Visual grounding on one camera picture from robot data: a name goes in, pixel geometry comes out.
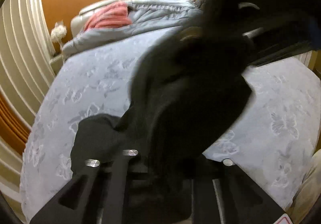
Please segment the pink blanket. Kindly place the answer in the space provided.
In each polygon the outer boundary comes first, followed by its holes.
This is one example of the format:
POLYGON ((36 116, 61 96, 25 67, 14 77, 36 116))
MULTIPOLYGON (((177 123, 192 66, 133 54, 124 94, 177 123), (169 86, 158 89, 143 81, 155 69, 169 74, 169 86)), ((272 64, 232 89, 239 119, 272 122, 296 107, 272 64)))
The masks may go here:
POLYGON ((83 31, 94 28, 121 28, 132 24, 128 17, 128 4, 117 1, 103 7, 91 16, 83 27, 83 31))

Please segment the cream and orange curtains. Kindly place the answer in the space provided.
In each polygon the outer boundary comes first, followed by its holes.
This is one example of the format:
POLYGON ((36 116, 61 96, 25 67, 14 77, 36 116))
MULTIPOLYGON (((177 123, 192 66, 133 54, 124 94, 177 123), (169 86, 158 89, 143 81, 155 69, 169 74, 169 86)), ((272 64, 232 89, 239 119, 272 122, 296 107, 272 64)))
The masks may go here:
POLYGON ((1 192, 19 218, 22 153, 54 79, 55 53, 41 0, 1 6, 1 192))

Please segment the cream leather headboard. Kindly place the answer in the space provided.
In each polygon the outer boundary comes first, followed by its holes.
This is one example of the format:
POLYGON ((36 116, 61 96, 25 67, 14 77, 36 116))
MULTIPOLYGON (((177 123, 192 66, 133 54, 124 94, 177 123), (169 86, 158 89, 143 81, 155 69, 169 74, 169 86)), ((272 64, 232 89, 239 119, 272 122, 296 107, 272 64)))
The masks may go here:
POLYGON ((75 16, 70 23, 71 34, 74 38, 79 32, 82 31, 83 26, 87 23, 88 19, 96 12, 99 12, 101 9, 106 8, 109 5, 115 5, 115 2, 125 2, 126 4, 132 2, 139 2, 140 0, 102 0, 91 5, 88 5, 82 8, 78 15, 75 16))

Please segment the white nightstand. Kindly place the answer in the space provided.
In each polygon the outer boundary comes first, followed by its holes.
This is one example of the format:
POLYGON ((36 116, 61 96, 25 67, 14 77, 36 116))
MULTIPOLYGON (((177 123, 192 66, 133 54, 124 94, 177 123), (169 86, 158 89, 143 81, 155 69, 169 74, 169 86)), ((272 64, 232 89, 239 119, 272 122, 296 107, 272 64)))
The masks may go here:
POLYGON ((59 73, 63 64, 64 64, 64 61, 63 61, 62 54, 58 54, 50 60, 50 66, 55 75, 59 73))

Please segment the black pants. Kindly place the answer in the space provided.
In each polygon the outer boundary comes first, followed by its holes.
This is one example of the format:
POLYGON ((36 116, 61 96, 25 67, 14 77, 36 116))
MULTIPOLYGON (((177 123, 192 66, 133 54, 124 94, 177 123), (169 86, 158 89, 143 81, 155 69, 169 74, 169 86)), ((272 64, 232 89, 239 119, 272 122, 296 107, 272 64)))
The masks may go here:
POLYGON ((175 223, 192 212, 192 179, 203 152, 238 119, 251 89, 246 66, 220 53, 192 29, 150 50, 132 80, 129 109, 122 117, 99 114, 78 125, 71 169, 88 159, 108 163, 123 150, 139 160, 128 173, 124 223, 175 223))

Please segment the blue butterfly bedspread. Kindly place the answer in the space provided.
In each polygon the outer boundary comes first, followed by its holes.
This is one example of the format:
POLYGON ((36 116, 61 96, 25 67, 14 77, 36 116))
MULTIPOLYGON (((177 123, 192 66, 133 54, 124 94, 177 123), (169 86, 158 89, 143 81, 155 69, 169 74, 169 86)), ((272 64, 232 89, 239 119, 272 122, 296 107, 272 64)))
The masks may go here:
MULTIPOLYGON (((157 29, 69 58, 50 87, 29 135, 21 171, 21 207, 30 220, 72 177, 70 153, 78 123, 121 116, 137 61, 176 28, 157 29)), ((320 132, 320 80, 296 58, 245 73, 254 99, 241 119, 205 150, 232 159, 282 208, 296 194, 320 132)))

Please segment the grey quilt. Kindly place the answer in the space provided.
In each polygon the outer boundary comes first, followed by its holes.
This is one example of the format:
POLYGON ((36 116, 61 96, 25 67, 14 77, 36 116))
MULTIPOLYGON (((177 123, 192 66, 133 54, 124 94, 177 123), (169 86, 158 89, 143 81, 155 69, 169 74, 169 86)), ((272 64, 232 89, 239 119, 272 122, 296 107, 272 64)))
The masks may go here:
POLYGON ((67 42, 62 54, 64 60, 93 48, 117 42, 158 29, 184 25, 189 18, 199 16, 207 0, 126 0, 131 24, 120 28, 90 28, 67 42))

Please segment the white flower lamp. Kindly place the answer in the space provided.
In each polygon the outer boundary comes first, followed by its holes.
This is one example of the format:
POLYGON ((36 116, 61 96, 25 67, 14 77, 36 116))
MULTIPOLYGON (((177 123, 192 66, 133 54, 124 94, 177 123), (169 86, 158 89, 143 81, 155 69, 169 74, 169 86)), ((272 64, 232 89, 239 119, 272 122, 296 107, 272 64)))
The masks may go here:
POLYGON ((62 50, 64 43, 62 39, 67 35, 67 27, 64 25, 63 20, 55 23, 54 28, 51 30, 51 41, 55 44, 59 44, 60 50, 62 50))

